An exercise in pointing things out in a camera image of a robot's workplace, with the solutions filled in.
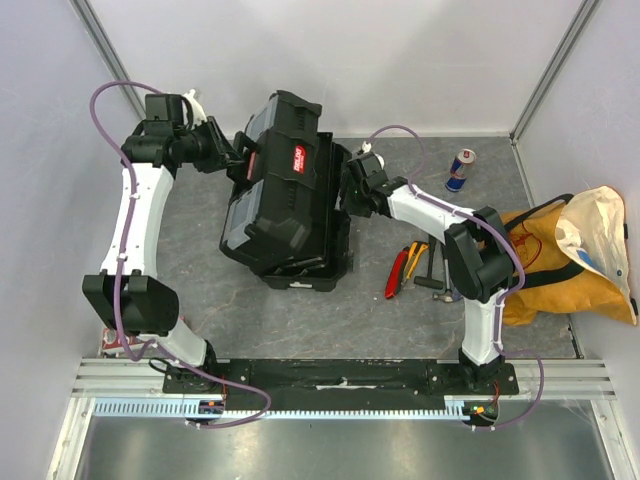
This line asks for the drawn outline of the black plastic toolbox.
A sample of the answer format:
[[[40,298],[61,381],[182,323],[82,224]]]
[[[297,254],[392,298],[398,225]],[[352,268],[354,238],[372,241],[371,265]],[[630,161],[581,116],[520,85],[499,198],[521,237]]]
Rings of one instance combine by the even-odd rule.
[[[351,153],[318,129],[322,107],[285,90],[237,133],[219,248],[272,289],[330,292],[346,274],[350,217],[337,201]]]

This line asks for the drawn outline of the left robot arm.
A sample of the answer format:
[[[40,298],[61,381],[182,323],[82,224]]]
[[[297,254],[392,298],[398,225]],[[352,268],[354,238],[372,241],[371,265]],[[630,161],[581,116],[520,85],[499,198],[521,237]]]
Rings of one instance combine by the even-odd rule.
[[[139,361],[154,348],[196,391],[210,392],[220,380],[211,343],[180,316],[178,294],[157,273],[157,248],[166,201],[177,172],[191,163],[209,173],[233,158],[215,119],[194,90],[184,94],[150,89],[145,117],[122,143],[96,126],[122,165],[122,193],[110,247],[82,292],[126,355]]]

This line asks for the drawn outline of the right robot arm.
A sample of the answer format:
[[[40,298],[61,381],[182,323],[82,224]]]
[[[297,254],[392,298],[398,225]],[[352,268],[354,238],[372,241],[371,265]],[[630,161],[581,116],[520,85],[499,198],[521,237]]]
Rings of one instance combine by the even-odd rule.
[[[525,273],[496,210],[458,207],[403,177],[389,178],[373,152],[346,163],[340,207],[351,215],[386,216],[410,224],[444,246],[449,274],[464,300],[465,332],[458,381],[483,392],[504,361],[501,330],[506,297],[524,286]]]

